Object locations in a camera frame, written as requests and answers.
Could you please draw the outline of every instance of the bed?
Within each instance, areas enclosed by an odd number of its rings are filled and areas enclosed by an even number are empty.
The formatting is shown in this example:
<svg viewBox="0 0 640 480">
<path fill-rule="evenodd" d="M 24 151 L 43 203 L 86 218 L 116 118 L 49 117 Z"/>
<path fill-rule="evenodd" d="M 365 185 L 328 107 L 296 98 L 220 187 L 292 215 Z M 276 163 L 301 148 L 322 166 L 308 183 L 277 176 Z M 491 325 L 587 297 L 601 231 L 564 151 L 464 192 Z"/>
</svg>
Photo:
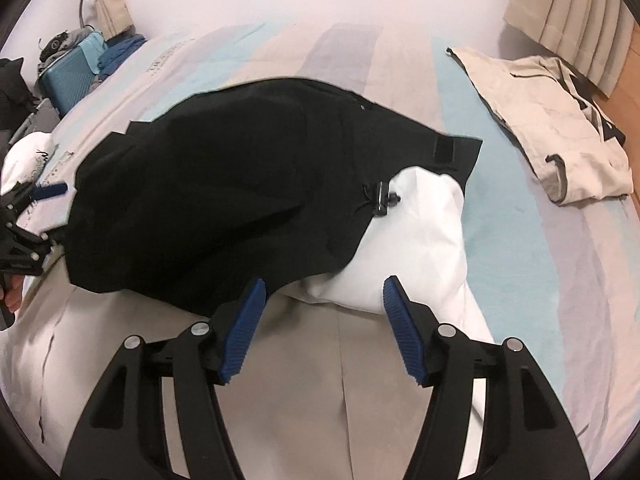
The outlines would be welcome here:
<svg viewBox="0 0 640 480">
<path fill-rule="evenodd" d="M 72 184 L 82 158 L 130 120 L 274 76 L 324 80 L 481 138 L 462 213 L 468 285 L 493 339 L 517 336 L 537 359 L 595 478 L 640 419 L 638 216 L 627 197 L 551 203 L 448 46 L 397 23 L 267 22 L 156 38 L 64 118 L 41 180 Z M 64 223 L 71 198 L 32 206 L 20 224 L 40 232 Z M 124 338 L 170 338 L 196 317 L 129 291 L 74 287 L 59 253 L 42 278 L 26 280 L 24 297 L 16 325 L 0 333 L 0 386 L 59 471 L 84 402 Z M 165 397 L 171 391 L 167 381 Z M 384 316 L 283 295 L 270 301 L 242 374 L 219 391 L 242 470 L 261 480 L 401 478 L 429 396 L 404 372 Z M 175 435 L 172 467 L 186 475 Z"/>
</svg>

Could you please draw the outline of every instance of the purple stripe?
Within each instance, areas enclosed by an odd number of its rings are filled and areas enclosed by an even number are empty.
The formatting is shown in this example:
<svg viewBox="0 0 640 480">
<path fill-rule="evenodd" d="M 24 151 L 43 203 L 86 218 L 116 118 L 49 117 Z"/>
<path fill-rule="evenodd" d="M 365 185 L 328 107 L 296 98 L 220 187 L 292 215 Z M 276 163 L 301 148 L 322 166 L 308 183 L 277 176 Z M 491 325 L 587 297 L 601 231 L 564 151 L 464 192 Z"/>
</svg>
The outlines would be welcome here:
<svg viewBox="0 0 640 480">
<path fill-rule="evenodd" d="M 565 364 L 562 405 L 591 465 L 607 422 L 613 368 L 606 278 L 582 211 L 552 203 L 530 170 L 527 175 L 559 277 L 558 321 Z"/>
<path fill-rule="evenodd" d="M 381 31 L 367 25 L 334 25 L 320 36 L 297 76 L 362 94 Z"/>
</svg>

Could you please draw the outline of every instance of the black fabric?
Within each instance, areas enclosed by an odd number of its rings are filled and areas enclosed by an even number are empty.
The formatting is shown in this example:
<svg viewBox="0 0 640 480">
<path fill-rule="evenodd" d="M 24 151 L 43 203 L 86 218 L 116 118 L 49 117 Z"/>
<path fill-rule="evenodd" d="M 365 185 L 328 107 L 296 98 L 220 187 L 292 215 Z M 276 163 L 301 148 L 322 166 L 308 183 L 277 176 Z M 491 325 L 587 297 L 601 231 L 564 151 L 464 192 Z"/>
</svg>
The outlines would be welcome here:
<svg viewBox="0 0 640 480">
<path fill-rule="evenodd" d="M 36 99 L 20 74 L 23 61 L 0 59 L 0 130 L 11 133 L 36 109 Z"/>
<path fill-rule="evenodd" d="M 571 81 L 574 83 L 575 90 L 578 92 L 578 95 L 585 101 L 590 102 L 591 106 L 593 106 L 596 112 L 599 113 L 600 119 L 602 120 L 602 134 L 604 136 L 604 140 L 609 140 L 615 137 L 620 143 L 620 146 L 624 146 L 626 141 L 625 134 L 620 129 L 618 129 L 614 123 L 607 121 L 607 119 L 598 111 L 598 107 L 593 101 L 593 95 L 591 94 L 587 83 L 581 81 L 573 75 L 571 76 Z M 584 110 L 587 107 L 587 105 L 585 105 L 584 102 L 580 101 L 580 99 L 578 99 L 577 101 L 580 103 L 580 110 Z"/>
<path fill-rule="evenodd" d="M 343 268 L 371 220 L 365 184 L 421 166 L 464 189 L 480 145 L 311 80 L 199 94 L 82 162 L 69 278 L 210 316 L 253 276 L 272 293 Z"/>
</svg>

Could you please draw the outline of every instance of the metal pin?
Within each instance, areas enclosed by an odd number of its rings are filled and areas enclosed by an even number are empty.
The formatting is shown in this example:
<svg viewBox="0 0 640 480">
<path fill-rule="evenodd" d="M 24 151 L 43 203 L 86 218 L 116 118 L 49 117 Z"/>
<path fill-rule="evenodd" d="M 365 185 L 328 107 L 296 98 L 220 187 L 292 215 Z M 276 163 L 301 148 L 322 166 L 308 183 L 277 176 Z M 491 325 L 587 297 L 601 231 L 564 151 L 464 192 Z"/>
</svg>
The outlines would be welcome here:
<svg viewBox="0 0 640 480">
<path fill-rule="evenodd" d="M 443 337 L 453 337 L 456 335 L 456 327 L 448 324 L 440 325 L 438 327 L 438 334 Z"/>
<path fill-rule="evenodd" d="M 511 337 L 507 339 L 507 348 L 509 350 L 513 350 L 514 352 L 519 352 L 524 348 L 524 345 L 522 344 L 522 341 L 520 341 L 519 339 Z"/>
<path fill-rule="evenodd" d="M 137 335 L 130 335 L 124 340 L 124 348 L 133 350 L 140 346 L 140 338 Z"/>
<path fill-rule="evenodd" d="M 191 327 L 191 333 L 193 335 L 205 335 L 209 333 L 209 325 L 203 321 L 196 323 Z"/>
</svg>

